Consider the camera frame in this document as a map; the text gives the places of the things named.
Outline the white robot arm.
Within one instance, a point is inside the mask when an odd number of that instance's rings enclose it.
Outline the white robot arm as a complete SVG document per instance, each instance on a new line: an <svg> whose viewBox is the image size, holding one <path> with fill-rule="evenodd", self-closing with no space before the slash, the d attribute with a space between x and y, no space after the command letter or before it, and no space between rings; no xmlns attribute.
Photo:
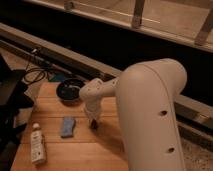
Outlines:
<svg viewBox="0 0 213 171"><path fill-rule="evenodd" d="M133 64L110 81L95 78L79 95L91 122L102 99L115 98L129 171L186 171L174 107L186 82L183 65L164 58Z"/></svg>

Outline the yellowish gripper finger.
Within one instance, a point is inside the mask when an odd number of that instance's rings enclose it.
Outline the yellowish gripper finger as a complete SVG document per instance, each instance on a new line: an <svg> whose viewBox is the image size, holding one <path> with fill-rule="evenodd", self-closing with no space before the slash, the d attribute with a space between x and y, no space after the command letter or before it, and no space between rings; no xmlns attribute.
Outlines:
<svg viewBox="0 0 213 171"><path fill-rule="evenodd" d="M91 126L92 126L92 122L93 122L93 118L89 118L89 119L88 119L89 127L91 127Z"/></svg>

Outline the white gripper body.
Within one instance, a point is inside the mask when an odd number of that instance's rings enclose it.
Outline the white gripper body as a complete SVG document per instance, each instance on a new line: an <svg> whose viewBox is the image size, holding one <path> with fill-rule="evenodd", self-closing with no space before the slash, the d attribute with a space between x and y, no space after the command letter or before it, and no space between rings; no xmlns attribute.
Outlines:
<svg viewBox="0 0 213 171"><path fill-rule="evenodd" d="M101 100L100 99L89 99L85 102L84 112L90 120L98 120L100 118Z"/></svg>

